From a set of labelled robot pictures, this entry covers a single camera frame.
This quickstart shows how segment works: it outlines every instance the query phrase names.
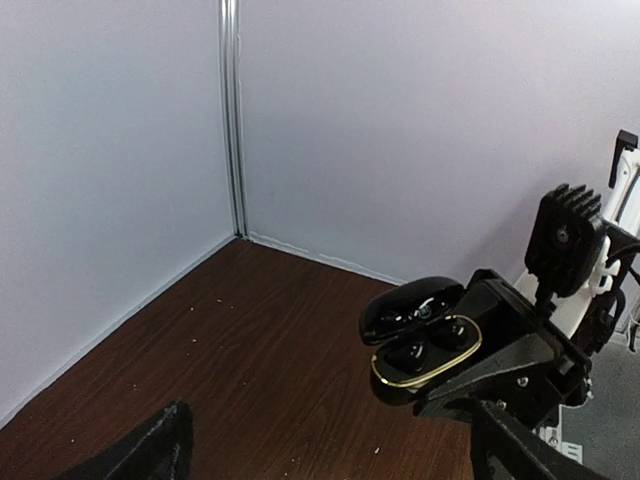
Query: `gray floor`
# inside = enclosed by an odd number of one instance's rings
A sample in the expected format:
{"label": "gray floor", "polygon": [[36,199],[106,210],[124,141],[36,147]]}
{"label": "gray floor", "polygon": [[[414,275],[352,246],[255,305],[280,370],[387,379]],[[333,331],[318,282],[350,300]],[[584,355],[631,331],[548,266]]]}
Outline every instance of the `gray floor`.
{"label": "gray floor", "polygon": [[612,480],[640,479],[640,355],[608,344],[592,380],[595,398],[563,411],[562,440],[582,445],[583,464]]}

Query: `robotic arm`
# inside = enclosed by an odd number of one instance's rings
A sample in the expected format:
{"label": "robotic arm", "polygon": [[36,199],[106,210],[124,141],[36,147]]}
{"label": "robotic arm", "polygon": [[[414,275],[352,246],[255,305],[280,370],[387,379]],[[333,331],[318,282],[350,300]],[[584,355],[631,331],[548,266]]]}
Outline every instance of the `robotic arm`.
{"label": "robotic arm", "polygon": [[[476,479],[496,478],[496,458],[516,479],[604,479],[563,457],[532,430],[559,405],[590,395],[590,357],[624,310],[621,284],[640,253],[640,150],[621,131],[602,208],[586,187],[561,185],[541,201],[515,286],[478,270],[465,286],[427,277],[374,299],[360,318],[371,386],[415,416],[472,425]],[[631,326],[634,347],[637,324]]]}

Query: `white plastic part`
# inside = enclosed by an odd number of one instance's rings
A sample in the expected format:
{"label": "white plastic part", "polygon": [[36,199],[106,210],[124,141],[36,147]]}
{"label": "white plastic part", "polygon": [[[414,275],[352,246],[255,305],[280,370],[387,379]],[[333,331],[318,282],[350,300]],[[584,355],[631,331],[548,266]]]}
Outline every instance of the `white plastic part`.
{"label": "white plastic part", "polygon": [[[640,150],[624,150],[620,155],[616,184],[604,209],[605,220],[618,225],[632,235],[640,229]],[[611,240],[607,237],[589,280],[569,298],[558,299],[557,308],[551,315],[551,321],[567,336],[571,337],[582,322],[591,299],[596,295],[611,290],[613,277],[620,271],[620,262],[610,268],[606,263],[609,258]],[[529,301],[535,303],[535,292],[538,280],[535,276],[524,272],[516,281],[516,289]]]}

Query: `white baseboard edge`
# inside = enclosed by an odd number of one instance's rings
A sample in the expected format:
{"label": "white baseboard edge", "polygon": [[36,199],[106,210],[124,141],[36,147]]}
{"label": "white baseboard edge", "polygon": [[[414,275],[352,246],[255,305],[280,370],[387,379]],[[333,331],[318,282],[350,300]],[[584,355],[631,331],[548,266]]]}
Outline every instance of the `white baseboard edge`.
{"label": "white baseboard edge", "polygon": [[249,240],[254,243],[257,243],[258,245],[263,245],[265,247],[273,248],[275,250],[280,250],[282,252],[290,253],[298,257],[306,258],[307,260],[313,260],[315,262],[329,265],[331,267],[336,267],[341,270],[346,270],[347,272],[357,273],[359,275],[373,278],[375,280],[381,280],[383,282],[390,283],[392,285],[401,285],[403,283],[407,283],[406,280],[402,280],[399,278],[392,277],[390,275],[385,275],[384,273],[379,273],[374,270],[370,270],[366,267],[363,267],[362,265],[358,265],[357,263],[349,262],[347,260],[343,260],[338,257],[325,255],[323,253],[310,252],[309,250],[306,250],[304,248],[296,247],[286,242],[281,242],[280,240],[268,237],[266,235],[262,235],[260,233],[249,232]]}
{"label": "white baseboard edge", "polygon": [[80,360],[82,357],[84,357],[87,353],[89,353],[91,350],[93,350],[93,348],[96,347],[100,342],[102,342],[105,338],[107,338],[109,335],[111,335],[124,322],[129,320],[136,313],[138,313],[140,310],[142,310],[145,306],[147,306],[149,303],[151,303],[153,300],[155,300],[161,293],[166,291],[174,283],[176,283],[182,277],[187,275],[191,270],[196,268],[198,265],[200,265],[202,262],[207,260],[212,255],[214,255],[216,252],[218,252],[218,250],[220,250],[224,246],[226,246],[229,243],[231,243],[231,241],[233,241],[235,238],[236,237],[234,235],[231,235],[231,236],[225,238],[224,240],[222,240],[221,242],[219,242],[218,244],[216,244],[214,247],[212,247],[209,250],[207,250],[207,252],[205,252],[203,255],[198,257],[195,261],[191,262],[185,268],[180,270],[176,275],[171,277],[171,279],[169,279],[169,281],[165,282],[160,287],[158,287],[156,290],[154,290],[150,295],[148,295],[146,298],[144,298],[134,308],[132,308],[127,313],[125,313],[123,316],[118,318],[115,322],[113,322],[105,330],[103,330],[99,335],[97,335],[93,340],[91,340],[84,347],[82,347],[77,353],[72,355],[71,358],[69,358],[69,360],[67,360],[60,368],[58,368],[44,382],[42,382],[34,390],[32,390],[26,397],[24,397],[24,399],[21,402],[18,403],[18,405],[16,405],[8,414],[6,414],[4,417],[2,417],[0,419],[0,429],[4,428],[5,425],[7,425],[13,419],[13,417],[15,417],[16,414],[20,410],[22,410],[22,408],[27,403],[29,403],[36,395],[38,395],[45,388],[49,387],[53,382],[55,382],[58,378],[60,378],[63,373],[65,373],[67,370],[69,370],[69,368],[71,368],[78,360]]}

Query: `dark brown wooden surface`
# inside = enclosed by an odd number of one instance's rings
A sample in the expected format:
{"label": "dark brown wooden surface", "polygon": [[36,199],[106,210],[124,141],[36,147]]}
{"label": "dark brown wooden surface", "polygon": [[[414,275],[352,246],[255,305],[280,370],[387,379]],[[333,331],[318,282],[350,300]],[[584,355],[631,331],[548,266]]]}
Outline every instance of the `dark brown wooden surface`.
{"label": "dark brown wooden surface", "polygon": [[468,428],[369,391],[357,318],[387,288],[235,241],[0,431],[0,478],[50,478],[182,398],[196,480],[470,479]]}

